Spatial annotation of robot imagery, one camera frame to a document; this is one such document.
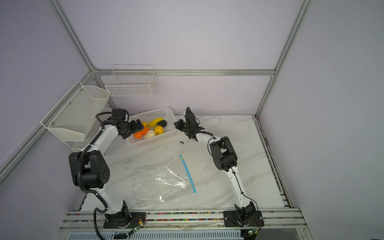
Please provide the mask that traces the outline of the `round yellow fruit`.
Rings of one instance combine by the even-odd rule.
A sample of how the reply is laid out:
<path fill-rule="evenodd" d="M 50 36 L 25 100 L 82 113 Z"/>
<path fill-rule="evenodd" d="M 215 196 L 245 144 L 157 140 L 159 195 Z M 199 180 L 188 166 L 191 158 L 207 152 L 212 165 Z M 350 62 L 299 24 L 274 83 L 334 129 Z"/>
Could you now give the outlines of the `round yellow fruit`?
<path fill-rule="evenodd" d="M 155 131 L 156 135 L 161 135 L 164 133 L 164 128 L 162 128 L 161 126 L 156 126 L 154 131 Z"/>

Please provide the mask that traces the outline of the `white plastic perforated basket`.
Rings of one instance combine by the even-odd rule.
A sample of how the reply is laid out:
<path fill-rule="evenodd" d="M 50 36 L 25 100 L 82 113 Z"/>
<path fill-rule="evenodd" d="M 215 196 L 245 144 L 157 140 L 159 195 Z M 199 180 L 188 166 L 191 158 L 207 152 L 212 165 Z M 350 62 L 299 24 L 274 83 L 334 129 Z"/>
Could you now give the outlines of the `white plastic perforated basket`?
<path fill-rule="evenodd" d="M 176 134 L 176 118 L 170 107 L 139 113 L 130 116 L 130 119 L 139 120 L 145 127 L 140 133 L 128 137 L 128 143 L 136 147 L 143 147 Z"/>

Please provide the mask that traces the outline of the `clear zip top bag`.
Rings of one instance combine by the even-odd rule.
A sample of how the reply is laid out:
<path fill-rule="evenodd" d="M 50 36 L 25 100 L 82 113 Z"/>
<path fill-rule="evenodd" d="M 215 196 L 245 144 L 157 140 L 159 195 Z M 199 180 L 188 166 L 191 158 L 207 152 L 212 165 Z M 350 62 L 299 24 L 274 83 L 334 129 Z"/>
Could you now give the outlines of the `clear zip top bag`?
<path fill-rule="evenodd" d="M 139 207 L 175 200 L 197 192 L 182 155 L 134 170 L 133 191 Z"/>

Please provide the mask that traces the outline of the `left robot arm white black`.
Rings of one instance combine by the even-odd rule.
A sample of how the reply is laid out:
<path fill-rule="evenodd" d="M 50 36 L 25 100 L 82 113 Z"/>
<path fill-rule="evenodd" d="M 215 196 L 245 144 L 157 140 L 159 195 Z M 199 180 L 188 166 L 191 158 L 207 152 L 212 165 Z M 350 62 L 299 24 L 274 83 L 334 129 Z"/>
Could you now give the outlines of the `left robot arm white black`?
<path fill-rule="evenodd" d="M 104 158 L 107 149 L 117 137 L 124 140 L 138 133 L 144 127 L 137 120 L 129 121 L 130 115 L 124 109 L 113 109 L 110 112 L 102 112 L 95 116 L 100 124 L 98 133 L 81 151 L 69 155 L 71 177 L 75 186 L 83 193 L 94 195 L 103 205 L 104 209 L 95 208 L 94 217 L 98 213 L 104 214 L 109 223 L 121 223 L 128 225 L 133 217 L 127 204 L 122 202 L 114 214 L 107 211 L 113 210 L 109 198 L 102 193 L 108 183 L 111 172 Z"/>

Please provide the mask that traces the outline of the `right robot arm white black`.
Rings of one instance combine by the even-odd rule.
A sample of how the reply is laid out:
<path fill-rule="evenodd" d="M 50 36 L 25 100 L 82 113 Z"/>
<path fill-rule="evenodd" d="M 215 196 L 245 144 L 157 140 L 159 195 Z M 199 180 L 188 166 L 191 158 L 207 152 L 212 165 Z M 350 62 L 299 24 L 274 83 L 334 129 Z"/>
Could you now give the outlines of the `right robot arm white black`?
<path fill-rule="evenodd" d="M 235 203 L 235 225 L 245 227 L 251 223 L 257 223 L 257 227 L 263 226 L 263 217 L 259 211 L 258 204 L 251 199 L 243 186 L 238 170 L 238 156 L 228 137 L 217 137 L 207 132 L 200 126 L 200 121 L 187 107 L 184 119 L 174 122 L 175 128 L 183 132 L 189 139 L 207 146 L 209 155 L 219 171 L 225 172 L 234 194 Z"/>

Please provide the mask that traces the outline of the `orange tangerine middle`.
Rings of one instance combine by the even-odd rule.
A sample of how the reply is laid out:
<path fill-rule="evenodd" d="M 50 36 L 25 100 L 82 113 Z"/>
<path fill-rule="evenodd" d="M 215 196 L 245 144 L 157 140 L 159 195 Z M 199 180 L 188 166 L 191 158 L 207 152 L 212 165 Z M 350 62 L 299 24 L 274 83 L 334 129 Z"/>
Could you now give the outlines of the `orange tangerine middle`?
<path fill-rule="evenodd" d="M 144 128 L 141 130 L 141 132 L 142 132 L 143 135 L 145 135 L 149 130 L 150 130 L 149 127 L 144 127 Z"/>

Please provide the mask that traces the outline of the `orange tangerine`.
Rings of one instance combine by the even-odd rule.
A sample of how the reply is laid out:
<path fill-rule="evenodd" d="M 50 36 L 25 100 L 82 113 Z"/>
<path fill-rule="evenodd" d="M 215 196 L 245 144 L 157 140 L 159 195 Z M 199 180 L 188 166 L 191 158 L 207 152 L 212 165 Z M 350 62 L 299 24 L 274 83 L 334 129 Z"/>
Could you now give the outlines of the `orange tangerine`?
<path fill-rule="evenodd" d="M 134 137 L 135 137 L 136 139 L 141 139 L 141 138 L 143 137 L 143 133 L 142 133 L 141 131 L 138 131 L 138 132 L 136 132 L 136 133 L 134 134 Z"/>
<path fill-rule="evenodd" d="M 149 127 L 144 127 L 144 128 L 141 130 L 141 132 L 142 132 L 143 135 L 145 135 L 149 130 L 150 130 Z"/>

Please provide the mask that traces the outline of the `orange tangerine front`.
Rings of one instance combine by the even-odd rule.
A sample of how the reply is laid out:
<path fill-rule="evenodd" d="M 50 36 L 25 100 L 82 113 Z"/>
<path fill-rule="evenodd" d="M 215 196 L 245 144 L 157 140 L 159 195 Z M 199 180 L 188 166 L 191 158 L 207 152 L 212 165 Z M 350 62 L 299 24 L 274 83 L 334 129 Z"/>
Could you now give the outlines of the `orange tangerine front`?
<path fill-rule="evenodd" d="M 138 131 L 138 132 L 136 132 L 136 133 L 134 134 L 134 137 L 135 137 L 136 139 L 141 139 L 141 138 L 143 137 L 143 133 L 142 133 L 141 131 Z"/>

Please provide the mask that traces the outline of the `white garlic bulb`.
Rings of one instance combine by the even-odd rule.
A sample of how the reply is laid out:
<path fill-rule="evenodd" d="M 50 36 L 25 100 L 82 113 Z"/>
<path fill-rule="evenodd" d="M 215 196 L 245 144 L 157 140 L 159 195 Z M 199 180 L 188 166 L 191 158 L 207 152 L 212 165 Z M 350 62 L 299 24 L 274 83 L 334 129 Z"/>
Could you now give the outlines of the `white garlic bulb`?
<path fill-rule="evenodd" d="M 148 130 L 144 136 L 144 139 L 150 139 L 150 138 L 153 138 L 155 137 L 157 134 L 154 130 Z"/>

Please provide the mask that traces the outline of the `black avocado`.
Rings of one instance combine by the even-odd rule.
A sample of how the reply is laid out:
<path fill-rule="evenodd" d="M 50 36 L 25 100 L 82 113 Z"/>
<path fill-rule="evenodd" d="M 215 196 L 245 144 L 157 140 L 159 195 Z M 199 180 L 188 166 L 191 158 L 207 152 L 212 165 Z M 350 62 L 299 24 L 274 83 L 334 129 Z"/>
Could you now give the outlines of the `black avocado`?
<path fill-rule="evenodd" d="M 162 128 L 165 128 L 168 125 L 166 120 L 161 120 L 157 122 L 157 126 L 161 126 Z"/>

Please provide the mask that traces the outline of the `lower white mesh shelf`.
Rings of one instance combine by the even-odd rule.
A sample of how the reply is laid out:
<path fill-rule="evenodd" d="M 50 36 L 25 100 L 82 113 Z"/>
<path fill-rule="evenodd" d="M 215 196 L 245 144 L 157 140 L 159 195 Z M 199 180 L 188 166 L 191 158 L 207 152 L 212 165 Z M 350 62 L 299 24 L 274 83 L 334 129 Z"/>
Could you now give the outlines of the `lower white mesh shelf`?
<path fill-rule="evenodd" d="M 112 108 L 104 107 L 103 110 L 101 111 L 101 113 L 112 112 L 112 110 L 113 110 Z M 110 116 L 111 116 L 111 114 L 105 114 L 105 115 L 100 115 L 99 118 L 102 121 L 105 121 Z M 99 131 L 100 131 L 100 122 L 97 119 L 94 119 L 92 122 L 92 125 L 89 129 L 89 132 L 85 136 L 85 140 L 76 141 L 73 144 L 69 144 L 72 151 L 74 151 L 74 152 L 81 151 L 83 148 L 85 148 L 92 141 L 92 139 L 98 134 Z"/>

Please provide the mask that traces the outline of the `white mesh shelf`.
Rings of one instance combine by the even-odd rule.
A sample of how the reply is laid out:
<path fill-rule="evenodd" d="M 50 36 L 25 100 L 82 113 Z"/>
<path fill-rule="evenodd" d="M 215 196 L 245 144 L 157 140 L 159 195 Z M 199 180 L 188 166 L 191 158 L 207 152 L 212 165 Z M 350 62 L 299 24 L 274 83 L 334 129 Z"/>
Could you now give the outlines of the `white mesh shelf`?
<path fill-rule="evenodd" d="M 112 112 L 112 110 L 113 110 L 112 108 L 104 107 L 103 110 L 101 111 L 101 113 Z M 105 115 L 100 115 L 99 118 L 102 121 L 105 121 L 110 116 L 111 116 L 111 114 L 105 114 Z M 74 151 L 74 152 L 81 151 L 83 148 L 85 148 L 92 141 L 92 139 L 98 134 L 99 131 L 100 131 L 100 122 L 97 119 L 94 119 L 92 122 L 92 125 L 89 129 L 89 132 L 85 136 L 85 140 L 76 141 L 73 144 L 69 144 L 72 151 Z"/>
<path fill-rule="evenodd" d="M 46 114 L 41 125 L 63 142 L 82 142 L 109 98 L 109 91 L 77 82 Z"/>

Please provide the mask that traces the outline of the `upper white mesh shelf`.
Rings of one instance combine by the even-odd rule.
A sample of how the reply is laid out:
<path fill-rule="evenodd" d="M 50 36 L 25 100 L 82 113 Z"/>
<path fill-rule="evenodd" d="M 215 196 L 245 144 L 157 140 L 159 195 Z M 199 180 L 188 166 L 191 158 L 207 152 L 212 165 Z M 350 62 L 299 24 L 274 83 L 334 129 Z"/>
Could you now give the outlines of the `upper white mesh shelf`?
<path fill-rule="evenodd" d="M 41 125 L 63 142 L 82 142 L 109 98 L 109 91 L 77 82 L 46 114 Z"/>

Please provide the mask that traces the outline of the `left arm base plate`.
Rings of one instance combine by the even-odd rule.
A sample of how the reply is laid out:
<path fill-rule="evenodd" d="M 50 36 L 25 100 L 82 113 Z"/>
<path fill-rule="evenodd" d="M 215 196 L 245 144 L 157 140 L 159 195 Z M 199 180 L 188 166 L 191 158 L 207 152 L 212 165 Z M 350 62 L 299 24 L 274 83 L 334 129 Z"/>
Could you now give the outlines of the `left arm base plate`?
<path fill-rule="evenodd" d="M 146 219 L 145 212 L 129 213 L 125 217 L 122 213 L 105 214 L 106 220 L 104 222 L 104 229 L 133 229 L 140 221 L 143 223 Z"/>

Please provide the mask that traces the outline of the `aluminium front rail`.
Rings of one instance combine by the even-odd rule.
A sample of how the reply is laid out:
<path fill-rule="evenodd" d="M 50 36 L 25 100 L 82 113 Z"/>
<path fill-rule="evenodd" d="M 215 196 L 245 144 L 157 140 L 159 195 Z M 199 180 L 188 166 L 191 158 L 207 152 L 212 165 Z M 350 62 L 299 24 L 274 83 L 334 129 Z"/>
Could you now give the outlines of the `aluminium front rail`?
<path fill-rule="evenodd" d="M 307 228 L 300 209 L 262 209 L 263 229 Z M 214 230 L 233 224 L 224 216 L 224 210 L 147 211 L 144 230 Z M 68 212 L 60 232 L 93 231 L 93 212 Z"/>

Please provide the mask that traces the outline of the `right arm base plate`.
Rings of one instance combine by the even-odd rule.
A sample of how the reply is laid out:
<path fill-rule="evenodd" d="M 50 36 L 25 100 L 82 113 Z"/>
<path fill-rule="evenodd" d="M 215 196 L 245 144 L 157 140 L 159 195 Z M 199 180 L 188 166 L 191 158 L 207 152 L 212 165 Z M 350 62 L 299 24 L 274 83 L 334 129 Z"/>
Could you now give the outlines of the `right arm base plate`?
<path fill-rule="evenodd" d="M 224 211 L 225 227 L 264 227 L 264 218 L 261 211 L 251 213 L 249 216 L 242 216 L 237 211 Z"/>

